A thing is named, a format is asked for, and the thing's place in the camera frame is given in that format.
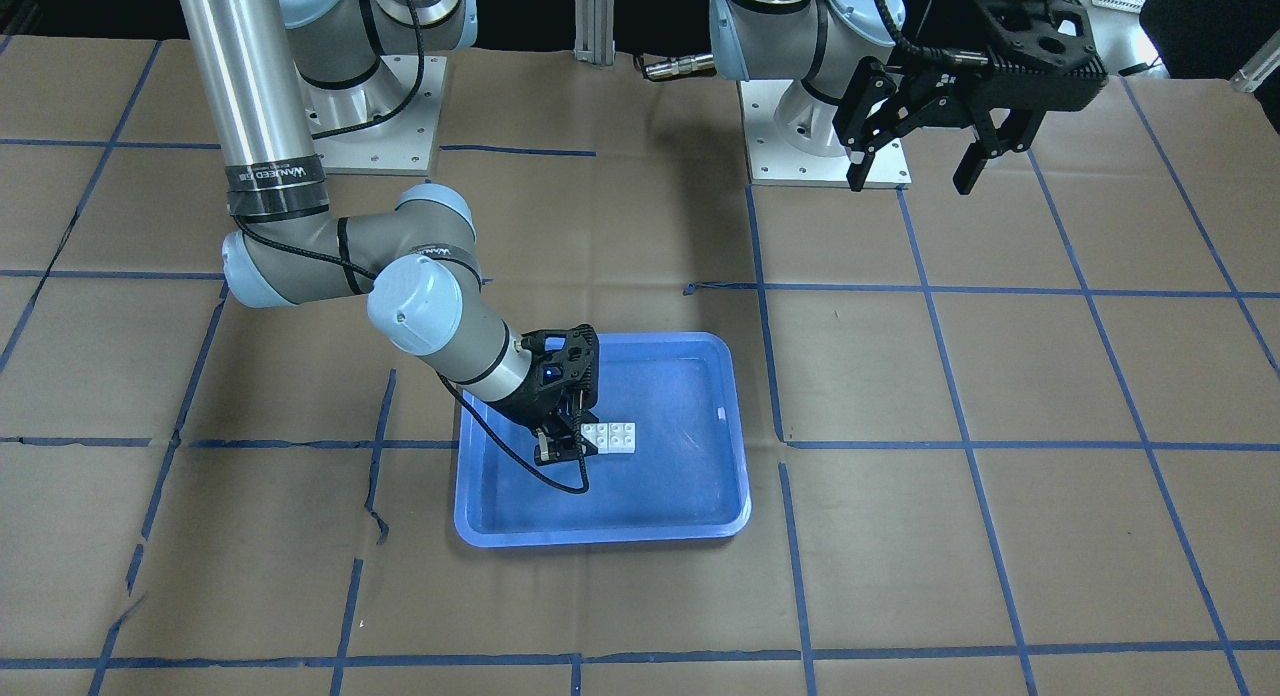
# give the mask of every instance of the robotic arm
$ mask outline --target robotic arm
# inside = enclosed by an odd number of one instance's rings
[[[357,44],[353,52],[303,58],[298,64],[315,90],[343,91],[330,87],[333,81],[315,81],[352,70],[371,72],[365,82],[378,78],[369,63],[380,61],[367,49],[370,38],[352,3],[334,0],[329,12],[288,36],[297,52],[298,41],[310,38],[301,31],[358,27],[358,37],[338,44]],[[389,212],[335,217],[279,0],[182,4],[227,164],[228,210],[238,226],[223,242],[224,274],[236,298],[247,307],[268,308],[369,294],[375,328],[439,372],[454,395],[453,385],[462,386],[532,431],[540,463],[581,462],[594,454],[595,447],[579,432],[581,423],[596,421],[590,408],[599,354],[591,328],[513,335],[480,298],[475,223],[466,201],[448,187],[416,186]],[[344,8],[357,8],[356,17]],[[456,8],[440,22],[449,23],[454,13]],[[385,17],[375,18],[375,29],[389,23]],[[466,44],[456,31],[448,37]],[[316,70],[310,70],[312,64]],[[343,118],[360,118],[337,105],[330,116],[338,119],[326,123],[333,127],[342,127]],[[370,127],[389,125],[394,123],[375,119]],[[552,338],[562,345],[553,348]]]
[[[845,157],[849,187],[923,125],[973,127],[952,178],[968,194],[992,157],[1024,152],[1050,111],[1106,86],[1079,0],[929,0],[915,41],[902,0],[710,0],[710,54],[644,68],[650,81],[719,72],[787,78],[774,122],[805,154]],[[992,111],[1007,109],[996,125]]]

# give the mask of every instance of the blue tray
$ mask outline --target blue tray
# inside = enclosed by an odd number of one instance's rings
[[[516,453],[534,438],[466,395]],[[737,389],[727,345],[709,333],[603,333],[602,422],[636,423],[635,454],[586,459],[590,491],[563,494],[520,468],[462,413],[453,523],[472,546],[727,537],[751,514]],[[577,486],[577,463],[543,473]]]

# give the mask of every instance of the black chair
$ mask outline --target black chair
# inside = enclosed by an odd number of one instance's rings
[[[1230,78],[1280,29],[1280,0],[1147,0],[1142,29],[1174,78]],[[1280,130],[1280,70],[1253,92]]]

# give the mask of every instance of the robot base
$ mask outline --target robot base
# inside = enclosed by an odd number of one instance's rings
[[[384,55],[383,61],[403,86],[413,84],[417,75],[416,55]],[[422,70],[422,87],[397,118],[383,125],[330,136],[316,141],[316,154],[324,160],[325,173],[378,173],[390,177],[425,177],[435,152],[435,129],[440,122],[444,100],[444,69],[448,59],[428,55]]]
[[[791,81],[741,81],[742,130],[746,136],[746,157],[751,184],[759,186],[832,186],[847,189],[849,157],[818,157],[788,145],[778,130],[773,113]],[[867,178],[868,189],[897,189],[911,182],[902,145],[893,139],[877,154]]]

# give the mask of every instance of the white lego brick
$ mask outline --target white lego brick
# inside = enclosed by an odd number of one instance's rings
[[[634,454],[636,450],[636,423],[582,423],[586,438],[602,454]]]

